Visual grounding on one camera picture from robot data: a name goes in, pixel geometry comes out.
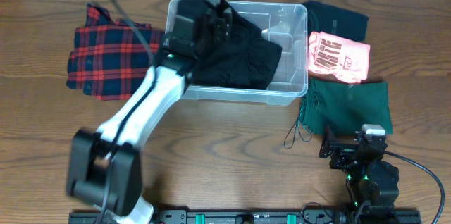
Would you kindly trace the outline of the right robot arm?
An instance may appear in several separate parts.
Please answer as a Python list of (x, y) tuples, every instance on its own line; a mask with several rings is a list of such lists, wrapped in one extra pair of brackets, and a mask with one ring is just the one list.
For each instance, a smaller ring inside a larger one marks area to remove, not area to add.
[(339, 142), (325, 126), (319, 157), (330, 158), (330, 168), (346, 174), (348, 193), (357, 207), (367, 201), (366, 211), (389, 210), (399, 196), (399, 170), (383, 160), (386, 131), (364, 124), (355, 139), (355, 144)]

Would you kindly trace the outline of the red navy plaid shirt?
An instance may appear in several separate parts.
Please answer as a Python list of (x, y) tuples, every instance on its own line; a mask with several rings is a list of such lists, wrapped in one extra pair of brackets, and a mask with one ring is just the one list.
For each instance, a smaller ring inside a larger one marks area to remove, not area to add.
[(150, 58), (132, 28), (109, 11), (87, 4), (84, 27), (75, 29), (66, 86), (102, 101), (129, 99), (142, 84)]

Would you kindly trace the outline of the dark green garment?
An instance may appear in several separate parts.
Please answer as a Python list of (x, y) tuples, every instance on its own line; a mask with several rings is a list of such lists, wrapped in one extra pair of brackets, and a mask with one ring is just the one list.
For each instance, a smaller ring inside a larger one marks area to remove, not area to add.
[(313, 135), (324, 134), (326, 127), (337, 136), (353, 135), (364, 124), (380, 125), (386, 133), (393, 133), (387, 82), (349, 85), (312, 78), (308, 87), (288, 131), (292, 139), (284, 139), (286, 149), (298, 137), (309, 142)]

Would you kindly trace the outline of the clear plastic storage container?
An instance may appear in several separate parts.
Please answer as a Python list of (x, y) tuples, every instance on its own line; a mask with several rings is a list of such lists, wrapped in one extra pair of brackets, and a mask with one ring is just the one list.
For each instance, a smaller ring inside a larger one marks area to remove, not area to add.
[(191, 85), (183, 99), (257, 102), (287, 106), (308, 90), (308, 13), (301, 4), (229, 1), (243, 18), (262, 29), (262, 36), (282, 47), (281, 58), (265, 90)]

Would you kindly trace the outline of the pink printed t-shirt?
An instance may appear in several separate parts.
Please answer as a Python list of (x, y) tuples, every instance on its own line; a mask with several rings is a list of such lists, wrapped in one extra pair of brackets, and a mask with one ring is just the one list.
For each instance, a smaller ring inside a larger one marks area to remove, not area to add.
[(325, 32), (309, 35), (309, 71), (357, 84), (368, 77), (371, 46)]

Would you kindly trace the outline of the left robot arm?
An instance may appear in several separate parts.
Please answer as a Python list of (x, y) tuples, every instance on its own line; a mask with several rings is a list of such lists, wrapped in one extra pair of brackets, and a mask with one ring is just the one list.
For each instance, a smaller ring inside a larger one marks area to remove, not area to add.
[(66, 191), (101, 209), (93, 223), (150, 223), (154, 207), (142, 197), (141, 148), (201, 62), (228, 42), (233, 14), (226, 0), (180, 0), (173, 29), (161, 38), (137, 91), (96, 132), (75, 133)]

